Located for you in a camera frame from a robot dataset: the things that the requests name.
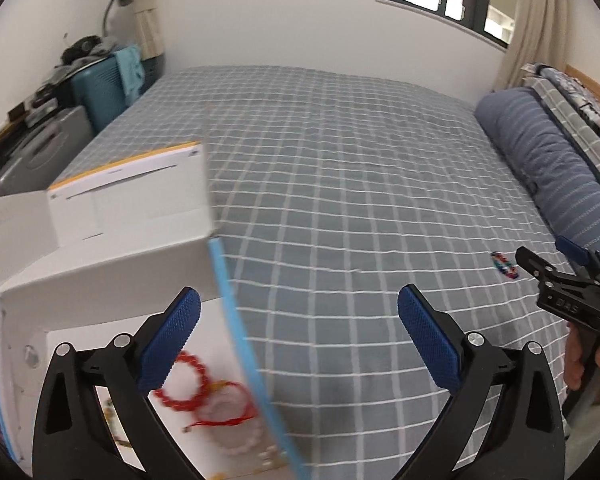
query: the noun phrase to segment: open box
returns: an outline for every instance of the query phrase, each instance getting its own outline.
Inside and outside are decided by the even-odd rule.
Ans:
[[[160,418],[208,478],[257,473],[267,449],[280,450],[280,463],[288,457],[293,472],[285,467],[262,478],[304,476],[267,401],[213,232],[205,147],[198,142],[109,164],[46,192],[0,198],[0,424],[23,469],[30,472],[38,398],[58,343],[104,346],[116,333],[135,332],[191,286],[202,315],[185,349],[218,379],[248,385],[264,436],[253,452],[227,457],[205,430],[184,438],[181,428],[190,421],[177,421],[151,394]]]

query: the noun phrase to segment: curtain tieback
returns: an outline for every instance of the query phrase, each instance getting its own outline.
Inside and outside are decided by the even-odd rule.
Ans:
[[[158,5],[156,0],[134,0],[133,2],[134,12],[136,14],[145,12],[146,10],[153,10]]]

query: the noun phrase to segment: person's arm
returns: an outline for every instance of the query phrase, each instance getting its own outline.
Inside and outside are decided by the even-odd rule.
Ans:
[[[570,390],[577,391],[582,386],[584,373],[584,366],[580,362],[582,345],[577,327],[570,324],[569,328],[564,354],[564,382]],[[596,364],[600,367],[600,349],[596,353]],[[600,393],[595,404],[569,430],[566,443],[566,479],[584,462],[600,440]]]

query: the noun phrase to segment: window sill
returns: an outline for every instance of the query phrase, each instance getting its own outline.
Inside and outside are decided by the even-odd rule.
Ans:
[[[432,20],[437,20],[439,22],[444,23],[445,25],[449,25],[450,27],[457,28],[458,30],[461,30],[465,34],[469,34],[470,36],[473,36],[477,40],[481,40],[484,43],[488,44],[489,46],[492,46],[496,50],[499,50],[503,53],[507,51],[507,49],[505,47],[495,43],[495,41],[491,41],[489,38],[485,38],[483,35],[479,34],[478,32],[475,32],[474,30],[471,30],[470,28],[463,27],[462,25],[460,25],[460,23],[456,23],[453,20],[448,20],[446,18],[443,18],[442,16],[433,14],[432,12],[428,12],[426,10],[421,10],[421,9],[418,9],[417,7],[412,7],[407,4],[392,2],[391,0],[376,0],[376,2],[378,2],[380,4],[391,5],[393,7],[399,7],[400,9],[410,10],[411,12],[416,12],[417,14],[427,16],[428,18],[431,18]]]

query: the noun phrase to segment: gray suitcase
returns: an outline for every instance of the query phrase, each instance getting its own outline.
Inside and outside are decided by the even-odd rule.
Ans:
[[[36,127],[0,170],[0,196],[47,189],[93,139],[84,107],[62,110]]]

